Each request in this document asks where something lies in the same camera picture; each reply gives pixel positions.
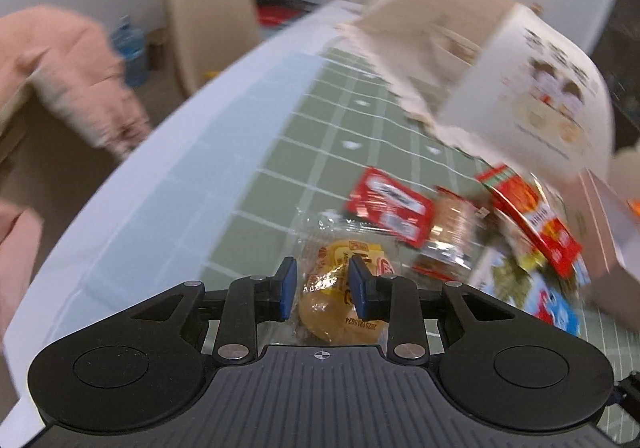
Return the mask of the yellow pastry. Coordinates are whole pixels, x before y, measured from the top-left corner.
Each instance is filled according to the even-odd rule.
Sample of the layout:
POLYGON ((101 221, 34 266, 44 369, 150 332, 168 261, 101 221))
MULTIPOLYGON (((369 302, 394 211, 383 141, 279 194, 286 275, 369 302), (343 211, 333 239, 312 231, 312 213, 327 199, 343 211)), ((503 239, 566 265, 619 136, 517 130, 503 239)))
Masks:
POLYGON ((307 335, 324 344, 380 344, 387 333, 381 320, 358 317, 348 282, 348 264, 361 257, 372 275, 400 272, 393 237, 354 222, 320 215, 309 220, 299 242, 302 286, 297 317, 307 335))

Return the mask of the red white snack packet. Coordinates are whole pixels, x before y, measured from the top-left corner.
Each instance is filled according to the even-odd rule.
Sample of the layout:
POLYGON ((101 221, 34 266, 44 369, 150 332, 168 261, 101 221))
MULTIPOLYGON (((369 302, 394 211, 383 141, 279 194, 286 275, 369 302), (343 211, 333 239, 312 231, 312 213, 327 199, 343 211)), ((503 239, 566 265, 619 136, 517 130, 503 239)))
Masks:
POLYGON ((420 249, 431 229, 434 203, 386 172, 368 167, 350 191, 345 210, 420 249))

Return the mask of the blue white snack bag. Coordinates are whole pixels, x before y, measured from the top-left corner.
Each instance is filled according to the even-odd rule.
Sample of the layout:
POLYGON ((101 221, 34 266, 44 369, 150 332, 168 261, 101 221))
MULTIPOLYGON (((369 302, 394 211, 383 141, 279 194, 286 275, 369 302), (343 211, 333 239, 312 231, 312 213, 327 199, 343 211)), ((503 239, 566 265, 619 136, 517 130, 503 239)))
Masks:
POLYGON ((579 335, 578 317, 561 291, 538 272, 524 271, 497 248, 485 250, 469 285, 570 335, 579 335))

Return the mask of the brown snack packet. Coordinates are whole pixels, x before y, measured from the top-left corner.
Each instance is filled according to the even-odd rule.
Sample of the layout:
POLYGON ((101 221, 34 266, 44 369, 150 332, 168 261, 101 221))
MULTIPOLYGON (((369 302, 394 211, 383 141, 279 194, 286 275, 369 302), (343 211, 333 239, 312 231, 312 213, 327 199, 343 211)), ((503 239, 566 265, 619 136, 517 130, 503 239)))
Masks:
POLYGON ((437 186, 434 214, 412 269, 442 281, 468 281, 474 267, 478 218, 474 203, 437 186))

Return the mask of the red yellow snack packet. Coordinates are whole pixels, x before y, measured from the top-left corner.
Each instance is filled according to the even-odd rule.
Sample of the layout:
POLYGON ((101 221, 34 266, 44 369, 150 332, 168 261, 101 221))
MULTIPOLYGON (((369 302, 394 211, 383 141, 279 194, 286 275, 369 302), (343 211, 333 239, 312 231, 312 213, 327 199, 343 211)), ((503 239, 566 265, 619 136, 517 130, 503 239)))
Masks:
POLYGON ((539 179, 518 174, 506 164, 476 178, 489 191, 494 207, 514 222, 558 276, 570 278, 582 246, 552 208, 539 179))

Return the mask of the green checked tablecloth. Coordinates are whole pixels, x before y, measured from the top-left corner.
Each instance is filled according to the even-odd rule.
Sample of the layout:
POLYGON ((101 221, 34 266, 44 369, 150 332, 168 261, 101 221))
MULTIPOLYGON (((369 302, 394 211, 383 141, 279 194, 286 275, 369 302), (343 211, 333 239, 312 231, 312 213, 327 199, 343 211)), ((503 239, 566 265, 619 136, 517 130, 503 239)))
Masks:
POLYGON ((200 148, 217 185, 202 232, 210 289, 302 255, 308 226, 339 222, 369 167, 424 196, 484 196, 484 162, 428 135, 363 58, 339 48, 286 57, 209 124, 200 148))

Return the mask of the pink open box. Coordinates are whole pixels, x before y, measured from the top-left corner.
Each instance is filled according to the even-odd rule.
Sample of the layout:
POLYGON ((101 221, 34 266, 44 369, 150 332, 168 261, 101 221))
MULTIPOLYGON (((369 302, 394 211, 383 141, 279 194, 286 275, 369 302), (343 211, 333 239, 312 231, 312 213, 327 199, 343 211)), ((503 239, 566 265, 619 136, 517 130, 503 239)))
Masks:
POLYGON ((623 149, 607 179, 584 170, 563 187, 568 227, 582 245, 588 281, 579 289, 599 309, 639 330, 639 153, 623 149))

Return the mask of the blue water bottle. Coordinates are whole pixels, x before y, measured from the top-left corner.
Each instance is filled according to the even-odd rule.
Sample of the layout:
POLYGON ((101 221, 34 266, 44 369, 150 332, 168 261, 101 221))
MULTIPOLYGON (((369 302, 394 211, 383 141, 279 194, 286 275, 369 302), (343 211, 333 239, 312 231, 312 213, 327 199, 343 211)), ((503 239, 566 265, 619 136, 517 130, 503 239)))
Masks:
POLYGON ((149 75, 145 34, 142 29, 131 23, 129 15, 124 15, 112 33, 111 40, 114 50, 124 61, 127 86, 142 86, 149 75))

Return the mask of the beige chair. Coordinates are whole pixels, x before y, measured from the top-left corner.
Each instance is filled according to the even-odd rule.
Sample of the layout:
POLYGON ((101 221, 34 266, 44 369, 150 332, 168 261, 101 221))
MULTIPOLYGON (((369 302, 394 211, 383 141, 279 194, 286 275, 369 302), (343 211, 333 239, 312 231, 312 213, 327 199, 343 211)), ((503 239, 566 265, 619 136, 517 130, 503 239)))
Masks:
POLYGON ((255 0, 165 0, 180 88, 191 97, 262 43, 255 0))

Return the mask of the pink jacket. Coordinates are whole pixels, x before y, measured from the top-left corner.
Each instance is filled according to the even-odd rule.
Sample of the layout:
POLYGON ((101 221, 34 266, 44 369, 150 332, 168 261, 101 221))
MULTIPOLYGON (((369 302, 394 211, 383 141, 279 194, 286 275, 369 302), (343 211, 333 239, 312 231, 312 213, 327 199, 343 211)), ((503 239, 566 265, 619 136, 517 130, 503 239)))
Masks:
POLYGON ((87 144, 119 160, 152 132, 106 30, 66 8, 36 5, 1 19, 2 129, 27 102, 28 89, 87 144))

